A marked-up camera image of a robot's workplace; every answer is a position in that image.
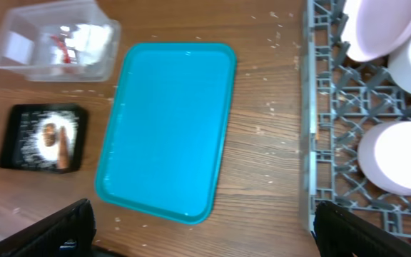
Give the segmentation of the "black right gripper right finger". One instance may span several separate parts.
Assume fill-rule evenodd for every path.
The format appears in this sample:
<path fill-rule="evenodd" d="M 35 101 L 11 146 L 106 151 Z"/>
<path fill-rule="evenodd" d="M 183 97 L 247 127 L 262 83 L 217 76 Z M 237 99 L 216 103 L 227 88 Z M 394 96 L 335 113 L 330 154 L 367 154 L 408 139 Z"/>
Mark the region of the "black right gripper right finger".
<path fill-rule="evenodd" d="M 319 203 L 313 238 L 321 257 L 411 257 L 411 245 L 330 202 Z"/>

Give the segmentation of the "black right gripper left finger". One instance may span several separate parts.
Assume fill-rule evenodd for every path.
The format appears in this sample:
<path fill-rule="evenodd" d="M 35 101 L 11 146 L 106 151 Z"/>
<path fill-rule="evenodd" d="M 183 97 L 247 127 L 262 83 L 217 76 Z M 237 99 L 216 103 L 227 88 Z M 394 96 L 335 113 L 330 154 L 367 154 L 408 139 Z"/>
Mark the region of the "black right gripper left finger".
<path fill-rule="evenodd" d="M 83 198 L 0 241 L 0 257 L 91 256 L 96 222 Z"/>

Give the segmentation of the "orange carrot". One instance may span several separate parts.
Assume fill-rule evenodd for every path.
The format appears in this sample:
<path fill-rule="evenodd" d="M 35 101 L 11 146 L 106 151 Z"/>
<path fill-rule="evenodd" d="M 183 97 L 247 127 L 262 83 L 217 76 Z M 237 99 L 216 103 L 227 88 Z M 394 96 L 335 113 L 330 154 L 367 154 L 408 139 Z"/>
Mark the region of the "orange carrot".
<path fill-rule="evenodd" d="M 59 130 L 59 152 L 57 159 L 57 169 L 64 170 L 69 167 L 69 145 L 66 129 L 62 126 Z"/>

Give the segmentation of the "small pink bowl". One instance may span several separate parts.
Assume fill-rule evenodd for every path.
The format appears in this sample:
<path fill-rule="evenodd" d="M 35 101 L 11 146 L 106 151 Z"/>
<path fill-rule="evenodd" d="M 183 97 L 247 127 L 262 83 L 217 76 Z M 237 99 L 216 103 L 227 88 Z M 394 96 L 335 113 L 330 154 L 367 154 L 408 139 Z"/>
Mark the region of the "small pink bowl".
<path fill-rule="evenodd" d="M 411 196 L 411 121 L 376 125 L 359 142 L 361 171 L 378 188 Z"/>

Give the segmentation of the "brown food scrap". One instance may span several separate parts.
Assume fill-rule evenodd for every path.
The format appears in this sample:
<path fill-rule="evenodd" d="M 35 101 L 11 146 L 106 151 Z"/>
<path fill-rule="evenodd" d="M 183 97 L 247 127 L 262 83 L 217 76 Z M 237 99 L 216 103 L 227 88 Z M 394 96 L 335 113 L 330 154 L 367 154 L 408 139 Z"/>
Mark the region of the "brown food scrap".
<path fill-rule="evenodd" d="M 53 146 L 56 143 L 57 138 L 56 124 L 48 123 L 44 125 L 42 129 L 42 136 L 46 147 Z"/>

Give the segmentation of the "red snack wrapper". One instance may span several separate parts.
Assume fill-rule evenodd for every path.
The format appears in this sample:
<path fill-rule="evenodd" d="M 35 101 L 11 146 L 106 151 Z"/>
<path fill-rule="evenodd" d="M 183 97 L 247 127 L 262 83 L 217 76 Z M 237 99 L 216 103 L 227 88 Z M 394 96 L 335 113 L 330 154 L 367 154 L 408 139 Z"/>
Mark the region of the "red snack wrapper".
<path fill-rule="evenodd" d="M 72 39 L 66 34 L 51 35 L 50 38 L 54 41 L 56 48 L 61 53 L 61 62 L 64 64 L 78 63 L 78 50 L 72 44 Z"/>

